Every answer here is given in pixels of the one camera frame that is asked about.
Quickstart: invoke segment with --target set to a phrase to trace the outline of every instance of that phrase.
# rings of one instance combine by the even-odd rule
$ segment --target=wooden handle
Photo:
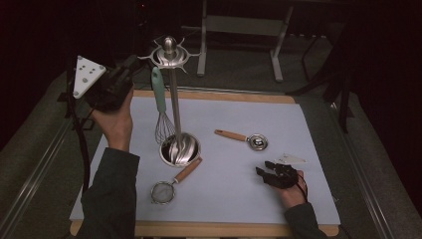
[[[236,139],[236,140],[239,140],[239,141],[248,140],[248,138],[246,136],[235,133],[235,132],[225,131],[225,130],[221,130],[221,129],[215,129],[214,132],[217,133],[218,135],[230,137],[230,138],[233,138],[233,139]]]
[[[177,174],[174,177],[174,181],[176,183],[180,183],[183,179],[185,179],[195,168],[201,163],[202,157],[198,157],[193,162],[191,162],[189,165],[187,165],[179,174]]]

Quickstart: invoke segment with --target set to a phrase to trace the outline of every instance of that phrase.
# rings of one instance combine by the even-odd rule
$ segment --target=sleeve
[[[77,238],[134,238],[139,157],[106,148],[92,186],[83,194]]]
[[[292,228],[293,235],[297,239],[320,239],[327,238],[325,233],[319,230],[314,208],[310,203],[294,206],[285,212],[286,220]]]

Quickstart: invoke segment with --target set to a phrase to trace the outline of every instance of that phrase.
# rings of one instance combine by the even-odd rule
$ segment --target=table
[[[198,77],[205,75],[205,64],[207,59],[207,31],[228,32],[240,34],[255,34],[263,36],[277,36],[277,45],[270,51],[274,76],[277,82],[283,80],[280,68],[279,54],[286,37],[289,21],[293,12],[293,5],[285,16],[284,21],[269,19],[250,19],[239,17],[226,17],[207,15],[207,0],[202,1],[202,25],[201,25],[201,55],[198,61]]]
[[[136,97],[153,97],[152,92],[135,92]],[[258,102],[270,104],[294,104],[291,97],[245,94],[216,94],[180,92],[180,99],[218,100],[237,102]],[[73,220],[72,234],[76,234],[82,220]],[[328,236],[338,233],[337,225],[320,225]],[[145,237],[279,237],[290,235],[287,225],[267,223],[217,223],[217,222],[158,222],[138,221],[135,227],[137,236]]]

